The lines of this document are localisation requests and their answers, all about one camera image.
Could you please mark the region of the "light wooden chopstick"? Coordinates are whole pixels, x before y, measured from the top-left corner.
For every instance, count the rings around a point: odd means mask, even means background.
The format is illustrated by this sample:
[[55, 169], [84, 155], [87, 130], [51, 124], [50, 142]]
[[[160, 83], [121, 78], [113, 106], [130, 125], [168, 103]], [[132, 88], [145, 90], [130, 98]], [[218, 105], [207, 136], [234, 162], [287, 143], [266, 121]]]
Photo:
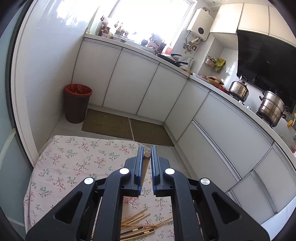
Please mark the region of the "light wooden chopstick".
[[145, 179], [145, 175], [150, 163], [150, 159], [151, 159], [151, 151], [145, 151], [144, 152], [144, 160], [143, 160], [143, 169], [142, 169], [142, 185], [141, 187], [143, 187], [144, 184], [144, 179]]

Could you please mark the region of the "wooden chopstick on table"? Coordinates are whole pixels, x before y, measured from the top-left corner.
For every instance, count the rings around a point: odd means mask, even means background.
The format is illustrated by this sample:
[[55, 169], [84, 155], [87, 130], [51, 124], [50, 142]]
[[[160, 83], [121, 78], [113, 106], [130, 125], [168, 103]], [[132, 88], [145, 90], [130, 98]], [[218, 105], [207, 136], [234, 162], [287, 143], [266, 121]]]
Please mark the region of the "wooden chopstick on table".
[[127, 217], [125, 219], [122, 219], [121, 220], [121, 224], [125, 224], [125, 223], [128, 223], [130, 222], [131, 220], [135, 219], [136, 217], [139, 217], [140, 215], [144, 214], [144, 212], [147, 210], [147, 207], [144, 208], [143, 210], [135, 213], [134, 215], [130, 216], [130, 217]]

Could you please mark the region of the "olive floor mat right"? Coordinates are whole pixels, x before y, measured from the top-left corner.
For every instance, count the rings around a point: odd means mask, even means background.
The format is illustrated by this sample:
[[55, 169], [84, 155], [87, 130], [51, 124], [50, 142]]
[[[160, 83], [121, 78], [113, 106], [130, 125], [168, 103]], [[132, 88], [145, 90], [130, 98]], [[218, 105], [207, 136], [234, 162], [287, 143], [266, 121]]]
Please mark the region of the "olive floor mat right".
[[164, 126], [135, 119], [131, 119], [130, 124], [136, 142], [160, 146], [174, 146]]

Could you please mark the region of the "olive floor mat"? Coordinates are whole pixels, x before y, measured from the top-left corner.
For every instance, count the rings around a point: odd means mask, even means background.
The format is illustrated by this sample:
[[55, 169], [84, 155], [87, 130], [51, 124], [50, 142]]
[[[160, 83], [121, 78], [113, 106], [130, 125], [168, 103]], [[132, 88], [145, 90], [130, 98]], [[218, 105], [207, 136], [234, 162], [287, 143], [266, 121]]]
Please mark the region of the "olive floor mat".
[[87, 110], [82, 130], [105, 136], [133, 139], [128, 118], [93, 109]]
[[131, 119], [130, 124], [136, 142], [160, 146], [174, 146], [164, 126], [135, 119]]

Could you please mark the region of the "olive floor mat left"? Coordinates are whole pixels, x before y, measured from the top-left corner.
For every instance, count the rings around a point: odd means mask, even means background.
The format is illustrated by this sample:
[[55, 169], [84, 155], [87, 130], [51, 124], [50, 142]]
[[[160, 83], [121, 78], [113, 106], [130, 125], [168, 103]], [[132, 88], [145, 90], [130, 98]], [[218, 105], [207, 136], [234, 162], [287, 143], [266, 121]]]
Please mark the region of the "olive floor mat left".
[[87, 110], [82, 130], [105, 136], [133, 139], [128, 118], [93, 109]]

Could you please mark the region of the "floral tablecloth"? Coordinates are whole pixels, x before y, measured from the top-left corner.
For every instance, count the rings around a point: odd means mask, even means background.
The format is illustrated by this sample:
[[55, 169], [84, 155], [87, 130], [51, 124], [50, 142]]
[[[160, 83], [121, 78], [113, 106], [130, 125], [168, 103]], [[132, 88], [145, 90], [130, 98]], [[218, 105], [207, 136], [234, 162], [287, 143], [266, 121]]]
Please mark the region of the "floral tablecloth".
[[[137, 155], [140, 143], [76, 136], [53, 136], [43, 147], [25, 194], [25, 230], [29, 231], [48, 211], [87, 177], [108, 177]], [[122, 219], [147, 207], [136, 217], [138, 224], [161, 224], [154, 233], [139, 240], [174, 240], [170, 197], [155, 197], [149, 163], [139, 197], [123, 199]]]

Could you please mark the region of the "red-lined brown trash bin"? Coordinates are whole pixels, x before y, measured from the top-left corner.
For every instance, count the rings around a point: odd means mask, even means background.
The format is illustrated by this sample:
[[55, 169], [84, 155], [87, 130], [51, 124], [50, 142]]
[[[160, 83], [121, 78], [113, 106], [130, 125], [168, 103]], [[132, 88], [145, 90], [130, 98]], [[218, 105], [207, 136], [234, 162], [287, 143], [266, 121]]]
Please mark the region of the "red-lined brown trash bin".
[[66, 120], [82, 123], [85, 120], [92, 89], [82, 84], [68, 84], [64, 87], [64, 108]]

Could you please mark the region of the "black frying pan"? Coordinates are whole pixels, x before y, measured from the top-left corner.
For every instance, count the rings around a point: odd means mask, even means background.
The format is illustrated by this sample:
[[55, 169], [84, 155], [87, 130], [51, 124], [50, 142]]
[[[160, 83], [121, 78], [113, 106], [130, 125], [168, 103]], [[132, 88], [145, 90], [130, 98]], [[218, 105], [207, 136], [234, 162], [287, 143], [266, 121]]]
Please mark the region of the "black frying pan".
[[173, 56], [171, 55], [166, 55], [166, 54], [157, 54], [157, 56], [177, 67], [181, 67], [181, 65], [188, 65], [186, 61], [177, 61]]

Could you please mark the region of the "woven basket on counter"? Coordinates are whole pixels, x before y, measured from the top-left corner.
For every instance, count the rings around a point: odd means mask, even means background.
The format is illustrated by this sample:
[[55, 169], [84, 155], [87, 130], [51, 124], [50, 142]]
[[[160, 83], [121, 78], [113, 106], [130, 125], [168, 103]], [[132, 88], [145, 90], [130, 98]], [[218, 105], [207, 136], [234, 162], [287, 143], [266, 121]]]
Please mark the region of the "woven basket on counter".
[[208, 80], [208, 82], [210, 84], [216, 83], [218, 85], [224, 85], [223, 81], [220, 78], [216, 77], [216, 76], [207, 76], [206, 79]]

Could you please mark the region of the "steel kettle pot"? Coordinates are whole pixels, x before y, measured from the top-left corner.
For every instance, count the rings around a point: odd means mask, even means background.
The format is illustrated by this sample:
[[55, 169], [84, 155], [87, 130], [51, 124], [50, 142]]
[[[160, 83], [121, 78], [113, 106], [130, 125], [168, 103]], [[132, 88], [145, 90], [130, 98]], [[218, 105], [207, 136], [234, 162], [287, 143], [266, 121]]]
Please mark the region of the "steel kettle pot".
[[249, 90], [247, 89], [247, 77], [245, 75], [241, 75], [239, 80], [231, 83], [228, 91], [238, 101], [245, 102], [249, 96]]

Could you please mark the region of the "steel steamer pot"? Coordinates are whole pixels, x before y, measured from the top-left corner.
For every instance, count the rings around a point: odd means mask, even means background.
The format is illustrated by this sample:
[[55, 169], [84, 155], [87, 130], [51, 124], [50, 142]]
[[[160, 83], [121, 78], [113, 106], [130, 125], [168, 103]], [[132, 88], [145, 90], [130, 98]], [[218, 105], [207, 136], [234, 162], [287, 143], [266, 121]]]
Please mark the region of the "steel steamer pot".
[[262, 118], [271, 128], [277, 126], [281, 118], [286, 118], [285, 112], [289, 111], [281, 98], [271, 91], [263, 91], [259, 96], [261, 104], [256, 115]]

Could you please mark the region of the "black range hood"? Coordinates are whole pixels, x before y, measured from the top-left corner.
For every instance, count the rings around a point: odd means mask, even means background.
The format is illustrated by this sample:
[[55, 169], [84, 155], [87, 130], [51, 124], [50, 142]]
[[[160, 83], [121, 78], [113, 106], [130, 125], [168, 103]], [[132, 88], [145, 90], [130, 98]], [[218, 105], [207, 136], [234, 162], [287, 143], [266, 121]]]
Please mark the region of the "black range hood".
[[260, 33], [238, 30], [237, 77], [277, 94], [292, 112], [295, 107], [295, 47]]

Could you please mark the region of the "white upper cabinets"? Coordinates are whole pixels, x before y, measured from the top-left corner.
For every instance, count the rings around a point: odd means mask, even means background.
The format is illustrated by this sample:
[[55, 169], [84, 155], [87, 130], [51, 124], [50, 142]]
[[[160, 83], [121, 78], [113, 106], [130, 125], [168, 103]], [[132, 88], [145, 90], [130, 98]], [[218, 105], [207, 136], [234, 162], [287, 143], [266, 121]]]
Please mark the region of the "white upper cabinets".
[[210, 33], [235, 34], [237, 30], [274, 37], [295, 46], [295, 36], [273, 6], [236, 3], [220, 6]]

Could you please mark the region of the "wall spice rack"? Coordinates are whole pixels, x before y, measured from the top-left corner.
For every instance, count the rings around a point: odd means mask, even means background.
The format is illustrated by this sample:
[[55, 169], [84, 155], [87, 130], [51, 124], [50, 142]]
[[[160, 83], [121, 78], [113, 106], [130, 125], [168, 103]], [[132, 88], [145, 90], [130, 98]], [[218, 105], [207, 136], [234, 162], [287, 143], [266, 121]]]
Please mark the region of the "wall spice rack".
[[215, 58], [214, 56], [208, 56], [205, 58], [204, 64], [210, 67], [214, 72], [220, 73], [223, 67], [226, 65], [226, 60], [222, 58]]

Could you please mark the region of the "white wall water heater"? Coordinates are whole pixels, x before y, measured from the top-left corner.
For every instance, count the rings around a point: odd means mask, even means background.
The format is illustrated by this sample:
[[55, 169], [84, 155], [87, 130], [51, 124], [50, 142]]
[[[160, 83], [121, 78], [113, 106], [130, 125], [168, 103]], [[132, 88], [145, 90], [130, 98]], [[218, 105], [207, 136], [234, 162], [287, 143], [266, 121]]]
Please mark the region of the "white wall water heater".
[[213, 21], [214, 19], [208, 11], [203, 8], [197, 9], [187, 27], [187, 31], [202, 41], [206, 41]]

